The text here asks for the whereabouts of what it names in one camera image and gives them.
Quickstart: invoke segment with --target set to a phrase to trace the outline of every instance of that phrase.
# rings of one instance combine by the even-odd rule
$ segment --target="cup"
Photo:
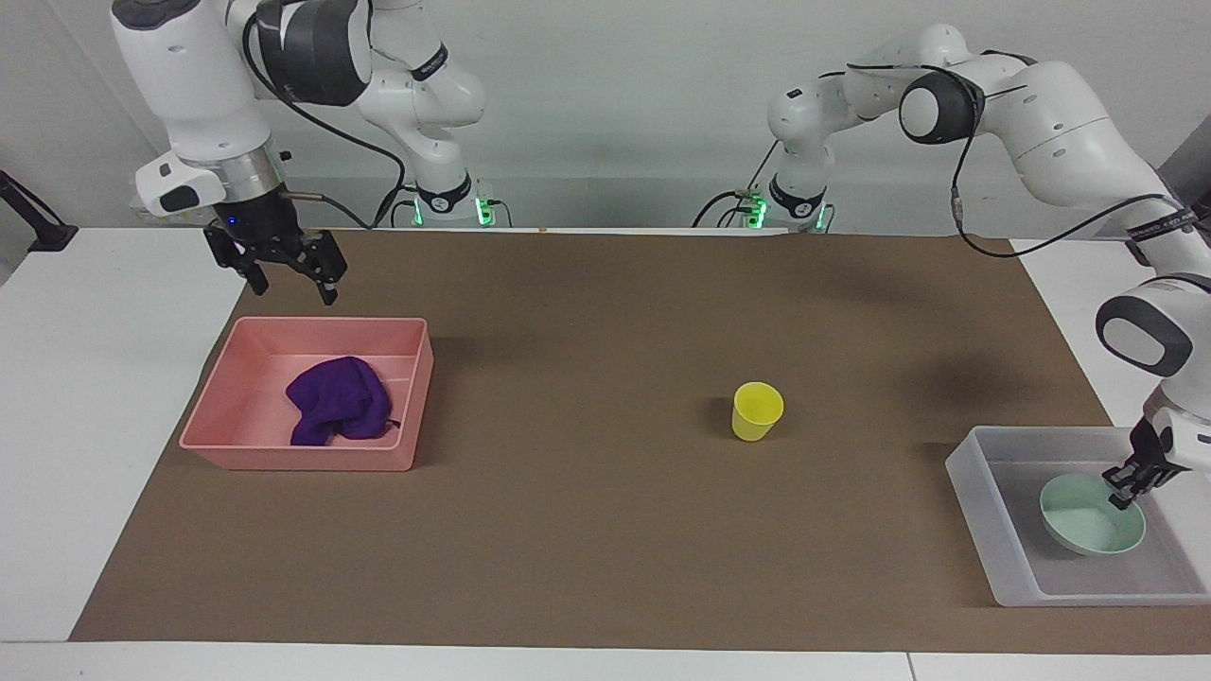
[[[767,383],[745,383],[731,399],[731,431],[745,442],[756,442],[782,418],[782,395]]]

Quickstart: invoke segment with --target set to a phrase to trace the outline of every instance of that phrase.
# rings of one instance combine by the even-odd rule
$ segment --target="mint green bowl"
[[[1039,494],[1048,532],[1083,556],[1115,556],[1143,542],[1148,532],[1140,504],[1123,511],[1110,503],[1110,488],[1097,475],[1061,475]]]

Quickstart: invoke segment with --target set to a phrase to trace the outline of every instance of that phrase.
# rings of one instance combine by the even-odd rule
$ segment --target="gray wall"
[[[0,165],[84,225],[133,223],[134,168],[166,147],[122,68],[110,0],[0,0]],[[1206,0],[431,0],[453,53],[489,88],[486,119],[457,132],[526,225],[684,225],[702,200],[742,184],[768,148],[765,102],[877,44],[934,21],[972,50],[1073,63],[1127,141],[1164,161],[1211,110]],[[262,104],[294,151],[299,189],[369,212],[390,166]],[[390,141],[350,111],[323,115]],[[837,136],[834,230],[948,231],[958,149],[905,141],[894,118]],[[1044,235],[1075,216],[1033,202],[995,139],[964,179],[969,223]],[[311,223],[339,216],[308,211]],[[0,251],[24,229],[0,211]]]

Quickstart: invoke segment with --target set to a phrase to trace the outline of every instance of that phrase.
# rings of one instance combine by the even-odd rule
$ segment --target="crumpled purple fabric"
[[[340,357],[304,371],[286,396],[303,412],[291,445],[323,447],[333,435],[369,440],[383,435],[391,416],[391,399],[371,365]]]

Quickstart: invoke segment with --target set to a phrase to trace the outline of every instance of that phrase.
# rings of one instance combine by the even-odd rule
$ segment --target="gray plastic container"
[[[1211,605],[1211,480],[1201,474],[1184,473],[1141,498],[1148,536],[1123,555],[1079,556],[1043,525],[1043,486],[1066,473],[1101,474],[1121,464],[1131,453],[1129,434],[978,427],[946,460],[998,603]]]

